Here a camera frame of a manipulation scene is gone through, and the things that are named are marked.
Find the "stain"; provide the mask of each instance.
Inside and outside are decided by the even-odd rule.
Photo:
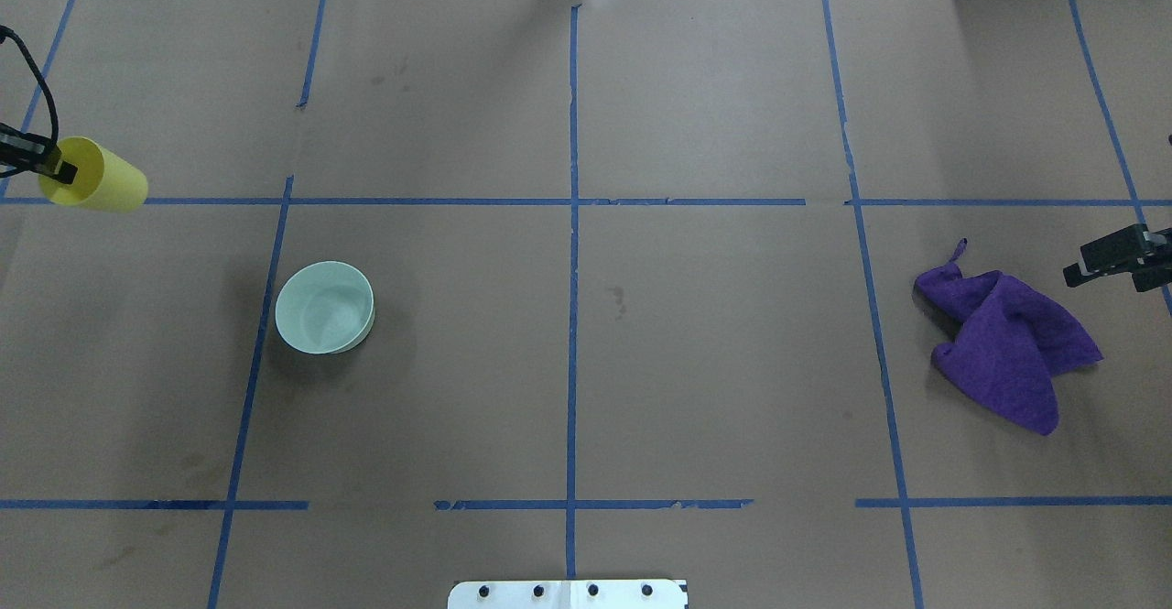
[[[223,466],[210,467],[200,472],[193,472],[183,481],[183,487],[200,491],[220,491],[223,480],[227,475],[227,468]]]
[[[619,304],[619,314],[614,317],[615,321],[622,321],[622,317],[627,315],[627,304],[625,303],[626,293],[624,293],[622,287],[607,287],[607,293],[614,296],[614,303]]]
[[[94,566],[94,572],[95,573],[101,573],[102,570],[109,570],[109,568],[113,568],[113,567],[117,566],[118,563],[122,563],[123,561],[125,561],[130,556],[132,556],[135,554],[135,552],[137,552],[137,550],[138,550],[138,548],[136,548],[134,546],[122,547],[122,552],[120,552],[117,555],[110,556],[108,559],[103,559],[103,560],[101,560],[98,562],[97,566]]]
[[[180,460],[179,464],[184,467],[184,470],[191,470],[192,467],[199,467],[202,464],[204,464],[204,456],[200,456],[198,453],[192,453],[192,454],[189,454],[189,456],[184,456],[183,460]]]

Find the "grid line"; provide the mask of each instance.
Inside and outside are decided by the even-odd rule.
[[[308,511],[309,501],[203,499],[4,499],[0,511]]]
[[[864,498],[856,508],[1004,508],[1010,506],[1172,506],[1172,495],[921,497],[906,500]]]
[[[1095,88],[1095,98],[1098,101],[1099,110],[1103,112],[1103,124],[1106,125],[1106,132],[1111,138],[1111,146],[1119,163],[1119,171],[1123,172],[1123,180],[1127,184],[1127,193],[1131,196],[1132,208],[1136,208],[1136,217],[1139,224],[1147,225],[1147,218],[1144,217],[1144,205],[1139,200],[1139,191],[1136,189],[1136,180],[1131,176],[1131,167],[1127,166],[1127,155],[1123,151],[1123,142],[1119,141],[1119,134],[1115,128],[1115,117],[1111,116],[1106,96],[1103,95],[1098,70],[1095,69],[1095,59],[1091,57],[1091,47],[1086,41],[1086,32],[1083,29],[1083,16],[1078,13],[1078,0],[1067,0],[1067,2],[1070,5],[1070,18],[1075,23],[1075,34],[1078,35],[1078,47],[1083,52],[1083,61],[1086,62],[1086,75],[1091,81],[1091,87]],[[1165,287],[1160,287],[1160,293],[1164,293],[1164,306],[1168,309],[1168,316],[1172,316],[1172,292],[1165,285]]]
[[[867,306],[871,312],[871,329],[874,334],[875,356],[879,358],[879,378],[883,383],[883,396],[887,412],[887,439],[891,445],[892,466],[895,472],[895,490],[899,493],[899,512],[904,522],[904,547],[907,550],[907,568],[912,582],[912,600],[917,609],[924,609],[924,589],[920,583],[920,563],[915,550],[915,534],[912,529],[912,509],[907,505],[907,480],[904,477],[904,454],[899,443],[899,426],[895,420],[895,401],[891,391],[891,375],[887,368],[887,351],[884,347],[883,322],[879,320],[879,300],[875,295],[874,274],[871,268],[871,251],[867,246],[867,230],[863,218],[863,199],[859,193],[859,179],[854,171],[854,153],[847,137],[846,97],[843,93],[843,76],[838,63],[838,49],[834,43],[834,25],[830,9],[830,0],[822,0],[823,18],[826,21],[826,43],[830,49],[830,67],[834,78],[834,97],[838,100],[838,122],[843,134],[843,153],[851,183],[851,200],[854,210],[854,228],[859,238],[859,254],[863,261],[863,279],[867,288]]]
[[[244,450],[248,442],[248,426],[252,422],[252,405],[257,396],[257,381],[260,376],[260,358],[264,356],[265,337],[268,334],[268,312],[273,301],[273,283],[277,282],[277,266],[280,264],[281,246],[285,242],[285,221],[288,220],[289,197],[293,196],[293,178],[285,179],[285,193],[281,196],[281,212],[277,219],[277,233],[273,238],[273,251],[268,258],[268,275],[265,279],[265,295],[260,301],[260,320],[257,326],[257,338],[252,349],[252,367],[248,371],[248,386],[244,395],[244,408],[240,410],[240,429],[236,438],[236,454],[232,458],[232,475],[227,485],[229,506],[220,522],[219,545],[216,548],[216,564],[212,568],[211,590],[207,594],[207,609],[216,609],[219,602],[219,587],[224,579],[224,562],[227,557],[227,543],[232,534],[233,504],[240,488],[240,471],[244,466]]]

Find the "purple towel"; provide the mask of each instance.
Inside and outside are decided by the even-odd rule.
[[[918,276],[915,287],[961,322],[956,342],[940,343],[932,362],[976,403],[1018,426],[1050,434],[1058,426],[1052,376],[1099,362],[1103,354],[1056,301],[1001,271],[965,279],[956,259]]]

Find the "table surface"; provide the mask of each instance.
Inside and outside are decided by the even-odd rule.
[[[151,183],[0,186],[5,607],[1172,597],[1172,296],[1061,272],[1172,224],[1172,0],[0,2]],[[1050,437],[929,363],[960,238],[1104,351]],[[321,259],[376,295],[346,355],[272,324]]]

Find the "bowl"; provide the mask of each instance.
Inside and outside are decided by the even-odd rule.
[[[347,351],[370,333],[374,290],[359,268],[322,261],[289,276],[277,295],[277,330],[309,355]]]

